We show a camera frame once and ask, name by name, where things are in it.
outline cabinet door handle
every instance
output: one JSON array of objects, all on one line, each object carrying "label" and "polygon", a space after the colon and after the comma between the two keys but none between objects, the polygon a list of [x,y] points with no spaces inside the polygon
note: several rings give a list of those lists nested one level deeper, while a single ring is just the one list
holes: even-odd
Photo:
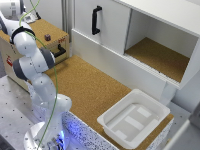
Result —
[{"label": "cabinet door handle", "polygon": [[102,10],[101,6],[97,6],[97,8],[95,8],[93,10],[93,14],[92,14],[92,34],[98,34],[100,32],[99,29],[97,29],[97,12]]}]

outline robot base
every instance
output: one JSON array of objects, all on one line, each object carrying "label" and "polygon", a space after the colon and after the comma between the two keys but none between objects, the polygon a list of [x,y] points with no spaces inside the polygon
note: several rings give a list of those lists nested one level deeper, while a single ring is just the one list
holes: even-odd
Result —
[{"label": "robot base", "polygon": [[[29,131],[26,132],[25,137],[24,137],[24,148],[25,148],[25,150],[37,150],[38,142],[35,141],[34,138],[36,137],[37,133],[39,132],[39,130],[42,128],[42,126],[44,124],[45,124],[44,122],[40,122],[38,124],[35,124],[34,126],[32,126],[29,129]],[[65,143],[64,150],[66,150],[68,145],[69,145],[70,138],[67,136],[67,133],[63,133],[63,136],[65,137],[65,139],[64,139],[64,143]],[[41,145],[40,147],[42,147],[42,148],[38,148],[38,150],[57,150],[57,148],[55,146],[52,147],[52,148],[49,148],[49,147],[51,147],[51,145],[52,145],[52,142],[49,142],[46,145]]]}]

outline plastic tub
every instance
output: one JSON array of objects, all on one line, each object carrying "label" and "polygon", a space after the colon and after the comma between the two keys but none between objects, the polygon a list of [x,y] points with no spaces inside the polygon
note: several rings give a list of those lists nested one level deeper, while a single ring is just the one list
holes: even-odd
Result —
[{"label": "plastic tub", "polygon": [[118,144],[135,149],[169,113],[169,108],[135,89],[97,120]]}]

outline brown countertop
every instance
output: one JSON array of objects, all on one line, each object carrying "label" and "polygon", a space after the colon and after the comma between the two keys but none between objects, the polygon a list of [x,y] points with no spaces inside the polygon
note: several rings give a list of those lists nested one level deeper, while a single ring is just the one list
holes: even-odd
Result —
[{"label": "brown countertop", "polygon": [[[123,150],[103,131],[97,118],[131,92],[131,89],[96,69],[78,56],[73,56],[56,66],[58,92],[72,99],[71,112],[92,127],[95,131]],[[53,69],[46,72],[55,83]],[[164,121],[143,141],[137,150],[146,149],[173,119],[167,116]]]}]

